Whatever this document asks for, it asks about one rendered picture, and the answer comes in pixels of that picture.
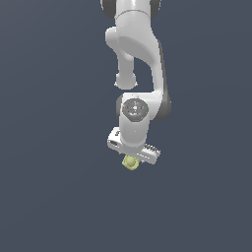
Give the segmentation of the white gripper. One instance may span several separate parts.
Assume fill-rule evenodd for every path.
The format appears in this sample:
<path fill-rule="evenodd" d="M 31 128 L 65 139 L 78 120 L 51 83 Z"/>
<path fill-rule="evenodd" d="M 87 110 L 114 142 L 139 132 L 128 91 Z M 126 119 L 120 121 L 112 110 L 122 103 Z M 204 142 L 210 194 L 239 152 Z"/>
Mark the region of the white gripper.
<path fill-rule="evenodd" d="M 141 162 L 147 162 L 150 164 L 155 164 L 160 156 L 160 150 L 148 144 L 144 144 L 143 148 L 140 151 L 136 151 L 134 154 L 130 154 L 128 151 L 125 151 L 120 140 L 120 130 L 118 127 L 114 127 L 108 135 L 107 146 L 121 155 L 138 158 Z"/>

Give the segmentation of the small yellow-green object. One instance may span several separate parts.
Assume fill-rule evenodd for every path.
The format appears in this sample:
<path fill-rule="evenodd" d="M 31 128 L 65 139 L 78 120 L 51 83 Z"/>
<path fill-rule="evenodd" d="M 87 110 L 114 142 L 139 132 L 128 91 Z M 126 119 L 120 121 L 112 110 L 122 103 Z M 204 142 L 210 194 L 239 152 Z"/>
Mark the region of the small yellow-green object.
<path fill-rule="evenodd" d="M 131 157 L 126 155 L 125 158 L 122 160 L 122 164 L 128 168 L 129 170 L 135 170 L 139 166 L 140 160 L 135 157 Z"/>

